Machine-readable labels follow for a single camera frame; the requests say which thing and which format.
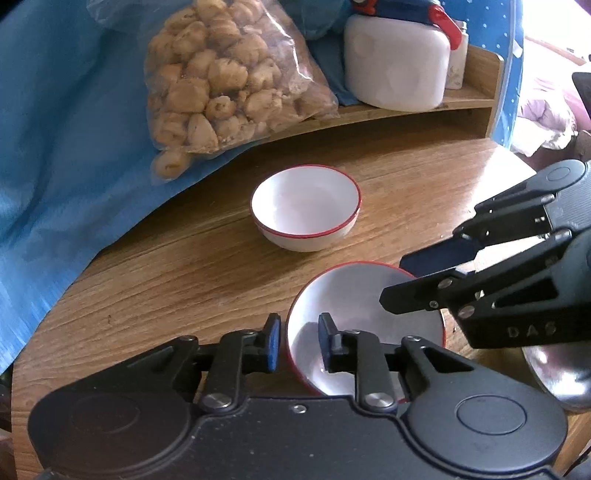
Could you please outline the purple white bedding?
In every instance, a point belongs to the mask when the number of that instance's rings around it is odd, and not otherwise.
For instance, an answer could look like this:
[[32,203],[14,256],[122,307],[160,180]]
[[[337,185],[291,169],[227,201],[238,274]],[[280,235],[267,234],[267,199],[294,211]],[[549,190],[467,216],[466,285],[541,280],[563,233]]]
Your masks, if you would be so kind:
[[575,116],[562,98],[538,98],[521,103],[511,150],[532,157],[540,148],[564,150],[577,132]]

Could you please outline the white thermos cup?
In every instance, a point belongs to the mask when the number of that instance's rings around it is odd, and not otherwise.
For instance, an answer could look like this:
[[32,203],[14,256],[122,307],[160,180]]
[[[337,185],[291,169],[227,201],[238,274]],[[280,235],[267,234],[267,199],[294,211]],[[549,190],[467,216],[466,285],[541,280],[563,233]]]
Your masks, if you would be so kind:
[[463,87],[469,44],[467,23],[461,20],[455,20],[455,23],[462,33],[462,41],[460,46],[450,53],[446,88],[451,90],[459,90]]

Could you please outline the light blue cloth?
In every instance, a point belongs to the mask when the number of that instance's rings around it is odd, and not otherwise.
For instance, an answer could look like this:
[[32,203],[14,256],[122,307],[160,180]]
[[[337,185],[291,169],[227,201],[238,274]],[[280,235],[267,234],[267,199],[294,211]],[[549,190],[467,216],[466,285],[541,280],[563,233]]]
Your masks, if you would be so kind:
[[1,365],[92,259],[235,150],[159,181],[143,60],[178,1],[1,6]]

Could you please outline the blue dotted tent fabric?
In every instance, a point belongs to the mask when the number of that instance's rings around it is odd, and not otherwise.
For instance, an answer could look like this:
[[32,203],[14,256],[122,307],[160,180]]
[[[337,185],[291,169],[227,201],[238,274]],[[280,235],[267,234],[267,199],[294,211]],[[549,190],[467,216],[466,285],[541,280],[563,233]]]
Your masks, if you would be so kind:
[[508,148],[517,118],[523,64],[523,3],[515,0],[445,1],[447,13],[467,23],[465,80],[493,103],[453,112],[449,119],[479,138]]

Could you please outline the white jug blue lid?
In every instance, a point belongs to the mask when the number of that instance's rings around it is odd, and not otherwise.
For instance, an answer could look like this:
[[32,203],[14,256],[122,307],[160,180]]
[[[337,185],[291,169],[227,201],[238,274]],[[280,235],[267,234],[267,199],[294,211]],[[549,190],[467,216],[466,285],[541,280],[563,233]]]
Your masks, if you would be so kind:
[[346,87],[360,102],[425,112],[444,98],[462,33],[439,1],[353,1],[344,30]]

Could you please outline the bag of snacks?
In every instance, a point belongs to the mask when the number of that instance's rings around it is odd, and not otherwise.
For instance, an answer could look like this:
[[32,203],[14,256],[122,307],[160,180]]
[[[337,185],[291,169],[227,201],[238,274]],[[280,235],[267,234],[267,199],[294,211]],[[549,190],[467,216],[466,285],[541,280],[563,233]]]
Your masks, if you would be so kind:
[[144,52],[155,176],[338,114],[304,36],[277,1],[89,1],[100,25]]

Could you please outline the matte steel bowl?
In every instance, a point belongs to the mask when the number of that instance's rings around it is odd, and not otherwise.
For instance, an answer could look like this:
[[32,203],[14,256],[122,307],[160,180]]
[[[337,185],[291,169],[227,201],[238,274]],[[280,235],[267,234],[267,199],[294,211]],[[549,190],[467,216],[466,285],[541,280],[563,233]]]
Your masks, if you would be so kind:
[[590,410],[589,342],[525,347],[522,353],[538,384],[564,409],[576,413]]

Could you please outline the white bowl red rim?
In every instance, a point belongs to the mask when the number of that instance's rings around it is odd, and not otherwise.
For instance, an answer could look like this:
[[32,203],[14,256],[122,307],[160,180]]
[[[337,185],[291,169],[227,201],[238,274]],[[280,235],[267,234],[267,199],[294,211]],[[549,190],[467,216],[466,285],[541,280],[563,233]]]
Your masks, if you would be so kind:
[[300,165],[270,176],[252,194],[257,229],[274,245],[294,252],[318,252],[342,241],[362,208],[356,181],[325,165]]
[[318,343],[318,316],[325,312],[332,315],[339,329],[367,331],[383,343],[398,344],[413,335],[444,347],[446,325],[440,311],[395,315],[380,303],[385,288],[413,278],[392,265],[360,261],[332,267],[308,282],[287,314],[287,356],[301,383],[315,394],[355,393],[352,374],[325,371]]

